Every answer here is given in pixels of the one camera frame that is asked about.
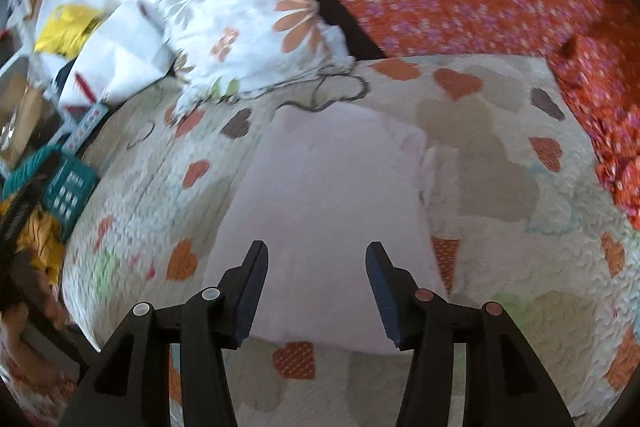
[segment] yellow fabric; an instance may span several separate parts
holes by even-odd
[[[63,4],[51,14],[35,45],[37,52],[78,57],[82,47],[102,23],[98,10],[79,4]]]
[[[0,217],[7,213],[13,199],[11,196],[0,203]],[[18,250],[31,248],[35,251],[31,264],[45,273],[50,285],[58,284],[65,258],[65,247],[58,241],[61,231],[56,218],[37,205],[18,236]]]

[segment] white plastic bag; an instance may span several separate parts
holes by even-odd
[[[126,1],[94,32],[60,95],[63,107],[118,105],[166,75],[174,54],[153,5]]]

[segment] brown heart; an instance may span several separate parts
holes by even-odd
[[[289,380],[315,380],[316,361],[314,345],[310,342],[287,343],[271,355],[273,367],[282,378]]]
[[[539,87],[531,89],[531,105],[537,107],[540,111],[546,112],[551,118],[555,118],[559,122],[566,118],[556,102],[551,100],[549,94]]]
[[[602,232],[600,243],[604,257],[609,265],[609,273],[613,277],[625,267],[625,247],[614,241],[609,232]]]
[[[196,162],[193,162],[191,165],[189,165],[187,174],[185,174],[184,178],[182,179],[182,188],[193,187],[196,181],[198,181],[207,172],[209,172],[210,167],[211,164],[206,160],[198,160]]]
[[[175,245],[166,267],[168,281],[184,281],[192,277],[198,267],[198,258],[191,253],[191,241],[183,238]]]
[[[222,128],[220,133],[230,138],[231,140],[235,140],[236,138],[241,138],[242,136],[246,136],[251,127],[251,123],[249,122],[249,117],[251,116],[251,109],[245,107],[238,111],[231,120],[229,120],[226,125]]]
[[[543,165],[551,172],[560,172],[560,156],[562,156],[560,144],[553,138],[534,137],[529,138],[529,141]]]
[[[482,80],[474,74],[458,73],[447,68],[440,68],[433,73],[438,85],[449,93],[455,102],[463,96],[480,92],[482,90]]]
[[[405,62],[402,58],[384,58],[372,64],[371,67],[394,80],[413,80],[420,76],[418,66]]]

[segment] quilted bedspread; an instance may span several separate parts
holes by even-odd
[[[127,102],[85,159],[103,178],[68,243],[62,285],[95,346],[142,300],[201,289],[207,256],[265,127],[283,102],[349,98],[426,132],[436,147],[427,214],[450,301],[501,302],[578,425],[595,425],[640,360],[640,241],[594,174],[588,136],[543,59],[390,58],[351,74],[204,104],[167,124],[172,79]],[[180,423],[178,350],[170,369]],[[225,353],[239,425],[393,425],[410,357],[249,338]],[[463,402],[456,350],[450,425]]]

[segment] pink cloth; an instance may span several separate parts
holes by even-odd
[[[446,298],[425,211],[432,160],[423,131],[368,108],[279,109],[220,224],[204,285],[260,239],[270,258],[252,336],[396,353],[365,252],[382,241],[396,266]]]

